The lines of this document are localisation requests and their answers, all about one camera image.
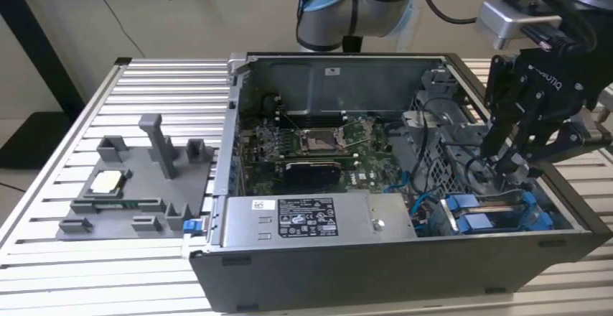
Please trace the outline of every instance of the blue cable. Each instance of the blue cable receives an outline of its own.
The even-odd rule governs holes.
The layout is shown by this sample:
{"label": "blue cable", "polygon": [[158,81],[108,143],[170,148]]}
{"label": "blue cable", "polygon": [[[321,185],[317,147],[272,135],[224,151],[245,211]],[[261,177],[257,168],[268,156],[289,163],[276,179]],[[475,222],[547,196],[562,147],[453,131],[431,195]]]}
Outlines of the blue cable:
{"label": "blue cable", "polygon": [[413,216],[413,214],[417,212],[417,209],[419,208],[421,201],[423,201],[425,198],[426,198],[427,196],[430,196],[430,193],[429,193],[429,192],[426,192],[425,194],[422,194],[422,195],[417,198],[417,200],[414,201],[414,206],[413,206],[413,208],[410,209],[410,212],[409,212],[409,215],[410,215],[410,216]]}
{"label": "blue cable", "polygon": [[385,188],[382,190],[382,193],[386,194],[390,192],[391,189],[398,189],[398,188],[402,188],[402,187],[406,187],[406,185],[409,184],[409,172],[407,171],[402,171],[402,182],[399,185],[390,185],[387,188]]}

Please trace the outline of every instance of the black pole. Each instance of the black pole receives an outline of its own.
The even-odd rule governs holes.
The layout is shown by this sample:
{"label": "black pole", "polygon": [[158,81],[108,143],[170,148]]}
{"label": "black pole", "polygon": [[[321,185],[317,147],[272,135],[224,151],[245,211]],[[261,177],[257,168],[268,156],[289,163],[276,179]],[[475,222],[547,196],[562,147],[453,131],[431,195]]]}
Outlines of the black pole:
{"label": "black pole", "polygon": [[361,36],[342,36],[342,52],[361,52],[362,41]]}
{"label": "black pole", "polygon": [[25,0],[0,0],[0,15],[45,81],[66,118],[74,122],[84,109],[84,100]]}

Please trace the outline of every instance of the floor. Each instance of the floor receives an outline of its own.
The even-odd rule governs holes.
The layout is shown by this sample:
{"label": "floor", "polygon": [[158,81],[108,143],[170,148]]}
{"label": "floor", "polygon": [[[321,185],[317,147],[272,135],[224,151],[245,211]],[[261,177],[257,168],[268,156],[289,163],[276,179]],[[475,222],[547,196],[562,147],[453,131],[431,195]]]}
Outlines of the floor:
{"label": "floor", "polygon": [[[0,120],[0,147],[10,138],[12,133],[16,131],[22,119],[2,119]],[[37,170],[6,170],[0,169],[0,182],[12,185],[21,189],[28,189],[32,181],[38,174]],[[13,207],[21,199],[22,193],[17,190],[0,186],[0,225],[4,223]]]}

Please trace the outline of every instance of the aluminum extrusion table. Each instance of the aluminum extrusion table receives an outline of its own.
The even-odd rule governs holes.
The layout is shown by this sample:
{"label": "aluminum extrusion table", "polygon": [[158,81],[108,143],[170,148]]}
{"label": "aluminum extrusion table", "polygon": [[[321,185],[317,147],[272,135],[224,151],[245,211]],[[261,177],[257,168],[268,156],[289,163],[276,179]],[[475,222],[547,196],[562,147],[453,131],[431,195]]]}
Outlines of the aluminum extrusion table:
{"label": "aluminum extrusion table", "polygon": [[[466,63],[485,82],[489,61]],[[161,130],[174,144],[197,137],[217,147],[226,92],[225,60],[132,60],[113,67],[0,229],[0,315],[217,315],[181,259],[181,239],[53,238],[69,199],[96,164],[100,138],[118,134],[128,146],[148,145],[137,126],[140,115],[162,113]],[[557,167],[613,227],[613,156],[601,150]],[[206,198],[204,209],[209,208]],[[613,241],[582,261],[550,267],[515,294],[293,310],[284,315],[421,313],[613,315]]]}

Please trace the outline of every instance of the small component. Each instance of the small component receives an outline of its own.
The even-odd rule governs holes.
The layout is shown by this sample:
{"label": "small component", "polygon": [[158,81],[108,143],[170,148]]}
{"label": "small component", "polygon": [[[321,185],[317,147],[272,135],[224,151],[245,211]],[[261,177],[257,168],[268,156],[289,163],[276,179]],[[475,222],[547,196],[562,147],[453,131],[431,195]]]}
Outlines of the small component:
{"label": "small component", "polygon": [[170,203],[165,209],[164,218],[168,222],[170,230],[180,231],[182,229],[182,222],[192,217],[189,205],[184,204],[182,209],[177,211],[174,205]]}
{"label": "small component", "polygon": [[521,229],[529,231],[553,230],[551,217],[539,209],[535,202],[537,199],[534,198],[534,194],[530,192],[525,192],[522,194],[522,201],[527,204],[527,209],[522,214],[519,220]]}
{"label": "small component", "polygon": [[487,177],[485,177],[485,174],[482,173],[482,171],[474,171],[471,173],[471,175],[474,176],[474,180],[478,183],[486,183],[487,182]]}
{"label": "small component", "polygon": [[121,171],[118,170],[98,172],[90,185],[90,192],[93,194],[109,194],[117,188],[121,177]]}
{"label": "small component", "polygon": [[88,233],[92,227],[92,223],[85,217],[68,218],[60,221],[60,230],[64,233]]}
{"label": "small component", "polygon": [[304,131],[301,139],[302,146],[309,151],[336,151],[336,137],[333,129],[318,129]]}
{"label": "small component", "polygon": [[121,198],[125,181],[130,177],[130,171],[104,170],[96,172],[96,177],[84,193],[84,198]]}
{"label": "small component", "polygon": [[336,132],[336,141],[341,148],[361,144],[373,138],[374,120],[359,118],[341,126]]}
{"label": "small component", "polygon": [[132,228],[134,231],[160,231],[160,220],[154,215],[136,215],[132,218]]}
{"label": "small component", "polygon": [[483,213],[465,214],[458,218],[457,223],[461,233],[477,233],[494,227]]}
{"label": "small component", "polygon": [[204,222],[202,219],[190,219],[185,220],[182,223],[182,233],[189,233],[192,235],[202,233]]}
{"label": "small component", "polygon": [[100,140],[96,151],[102,159],[102,162],[121,162],[121,157],[118,152],[126,151],[128,147],[125,146],[124,138],[121,136],[106,135]]}
{"label": "small component", "polygon": [[296,162],[285,165],[284,182],[289,186],[336,185],[340,178],[341,164],[337,162]]}
{"label": "small component", "polygon": [[140,200],[137,207],[141,212],[165,212],[165,203],[162,199]]}

